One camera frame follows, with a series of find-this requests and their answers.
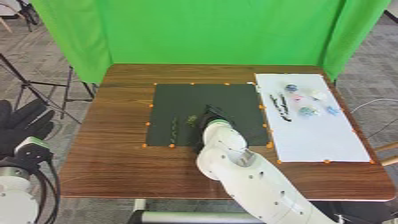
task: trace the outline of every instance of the black mat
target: black mat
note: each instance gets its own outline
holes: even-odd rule
[[[208,104],[226,112],[249,145],[267,145],[268,134],[263,128],[263,111],[254,86],[158,84],[146,139],[149,146],[169,146],[174,139],[178,146],[196,145],[199,141],[196,121]]]

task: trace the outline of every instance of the metal stand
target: metal stand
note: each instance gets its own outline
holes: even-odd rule
[[[135,199],[135,211],[128,224],[144,223],[263,223],[247,213],[151,212],[146,199]]]
[[[85,82],[82,82],[82,85],[84,85],[84,88],[87,90],[91,99],[71,99],[69,98],[71,76],[73,76],[73,74],[75,74],[75,70],[73,70],[73,67],[69,66],[69,74],[68,74],[68,82],[66,82],[66,92],[64,92],[62,110],[66,110],[66,103],[75,102],[75,101],[93,102],[94,96],[96,96],[96,89],[98,89],[96,84],[93,84],[93,89],[91,89],[89,84]]]
[[[34,96],[41,99],[43,103],[52,106],[55,108],[55,110],[61,111],[61,113],[64,113],[68,115],[68,117],[77,121],[78,124],[82,124],[82,122],[78,121],[78,119],[71,116],[71,114],[68,113],[68,111],[62,109],[62,107],[57,105],[57,103],[53,102],[52,100],[52,94],[53,94],[53,91],[55,91],[55,88],[61,86],[61,87],[66,87],[66,85],[61,85],[61,84],[53,84],[53,83],[46,83],[46,82],[34,82],[30,80],[25,79],[21,73],[18,72],[9,60],[5,59],[4,57],[4,54],[0,53],[0,60],[4,61],[4,64],[5,66],[9,67],[13,73],[14,73],[14,76],[16,78],[20,79],[21,81],[21,90],[20,90],[20,95],[18,95],[18,99],[16,99],[16,106],[14,106],[14,110],[18,109],[18,106],[20,106],[20,101],[21,101],[21,96],[23,96],[23,92],[25,92],[25,89],[30,90]],[[43,94],[43,92],[36,89],[34,85],[46,85],[46,86],[52,86],[52,91],[50,91],[50,95],[46,96]]]
[[[30,24],[34,24],[36,26],[39,25],[39,14],[36,12],[36,9],[34,9],[34,6],[32,4],[27,4],[23,2],[23,0],[16,0],[18,3],[20,3],[20,6],[21,6],[21,15],[25,16],[25,20],[27,20],[27,26],[29,26],[29,32],[32,32],[32,27],[30,27]]]

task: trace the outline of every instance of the green screen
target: green screen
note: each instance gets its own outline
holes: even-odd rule
[[[114,63],[318,65],[334,79],[389,0],[34,0],[87,82]]]

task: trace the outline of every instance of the white board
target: white board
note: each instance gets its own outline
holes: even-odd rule
[[[339,112],[332,115],[325,107],[339,109],[339,104],[331,93],[325,80],[320,74],[256,74],[258,91],[261,94],[263,105],[267,106],[267,119],[274,130],[274,144],[279,160],[283,162],[370,162],[370,155],[359,140],[354,128]],[[284,90],[288,84],[299,87],[302,100],[295,102],[292,93]],[[311,92],[320,91],[327,94],[327,99],[315,101]],[[290,109],[288,122],[279,114],[270,94],[279,99],[283,93]],[[320,115],[304,117],[299,114],[302,107],[311,106]]]

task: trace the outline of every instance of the orange marker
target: orange marker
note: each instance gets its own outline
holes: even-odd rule
[[[267,149],[272,149],[274,148],[274,142],[268,142],[265,147],[267,147]]]

